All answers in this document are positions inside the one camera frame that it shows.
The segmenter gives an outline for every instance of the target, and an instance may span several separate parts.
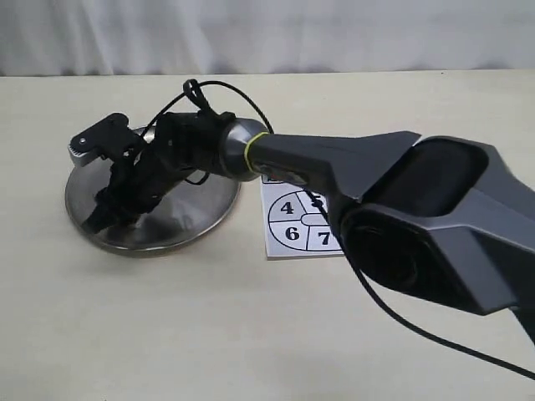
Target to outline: yellow ring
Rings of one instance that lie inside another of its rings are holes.
[[[268,132],[261,132],[260,134],[256,134],[255,136],[253,136],[247,142],[247,144],[245,145],[245,150],[243,151],[243,157],[245,157],[245,164],[247,165],[247,168],[249,169],[249,171],[251,171],[252,173],[254,173],[254,170],[252,169],[251,163],[249,162],[249,149],[251,148],[251,145],[255,140],[257,140],[258,138],[260,138],[261,136],[264,136],[264,135],[269,135],[269,133]]]

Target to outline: table surface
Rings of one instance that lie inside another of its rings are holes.
[[[495,145],[535,187],[535,71],[218,78],[278,133],[460,136]],[[267,261],[258,181],[217,229],[167,256],[114,256],[82,238],[64,209],[69,139],[115,111],[145,124],[185,79],[0,79],[2,401],[535,399],[529,380],[392,321],[342,257]],[[254,117],[235,94],[206,94]],[[432,332],[535,369],[509,311],[380,294]]]

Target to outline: white backdrop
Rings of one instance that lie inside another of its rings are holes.
[[[0,0],[0,74],[535,67],[533,0]]]

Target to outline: circle diagram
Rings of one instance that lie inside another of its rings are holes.
[[[325,205],[323,196],[314,196],[316,202]],[[303,190],[274,201],[267,214],[267,223],[273,237],[288,248],[314,252],[340,250],[329,224]]]

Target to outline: white card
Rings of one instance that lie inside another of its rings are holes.
[[[325,198],[314,194],[318,201]],[[267,257],[342,255],[329,225],[299,187],[262,176]]]

